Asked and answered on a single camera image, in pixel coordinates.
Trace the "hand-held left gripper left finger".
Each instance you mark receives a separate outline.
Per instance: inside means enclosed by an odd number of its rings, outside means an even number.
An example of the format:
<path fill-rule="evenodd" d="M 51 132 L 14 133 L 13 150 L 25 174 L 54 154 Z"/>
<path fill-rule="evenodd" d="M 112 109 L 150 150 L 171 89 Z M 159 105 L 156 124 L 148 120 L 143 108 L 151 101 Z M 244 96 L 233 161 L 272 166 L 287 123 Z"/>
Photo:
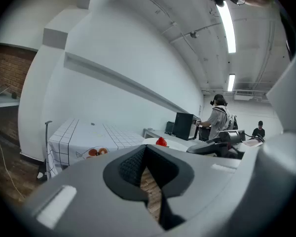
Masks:
<path fill-rule="evenodd" d="M 33 192 L 23 210 L 43 237 L 154 237 L 163 233 L 142 201 L 128 201 L 105 184 L 108 163 L 138 146 L 70 165 Z"/>

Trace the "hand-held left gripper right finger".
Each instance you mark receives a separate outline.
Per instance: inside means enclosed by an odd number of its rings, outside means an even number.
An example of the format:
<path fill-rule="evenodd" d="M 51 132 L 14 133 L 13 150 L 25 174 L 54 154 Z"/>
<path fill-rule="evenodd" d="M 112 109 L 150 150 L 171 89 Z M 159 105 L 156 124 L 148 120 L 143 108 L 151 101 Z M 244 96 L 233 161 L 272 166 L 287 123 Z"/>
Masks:
<path fill-rule="evenodd" d="M 146 146 L 146 166 L 161 189 L 160 232 L 149 237 L 226 237 L 232 209 L 224 194 L 240 160 Z"/>

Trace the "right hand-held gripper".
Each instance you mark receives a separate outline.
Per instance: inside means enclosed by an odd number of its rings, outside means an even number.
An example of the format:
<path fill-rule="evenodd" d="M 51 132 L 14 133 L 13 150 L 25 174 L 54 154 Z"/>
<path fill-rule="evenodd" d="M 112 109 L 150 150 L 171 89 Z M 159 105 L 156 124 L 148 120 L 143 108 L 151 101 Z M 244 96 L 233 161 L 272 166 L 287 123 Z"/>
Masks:
<path fill-rule="evenodd" d="M 190 146 L 186 152 L 191 154 L 216 154 L 221 158 L 242 159 L 244 152 L 236 146 L 246 140 L 244 130 L 221 131 L 213 141 Z"/>

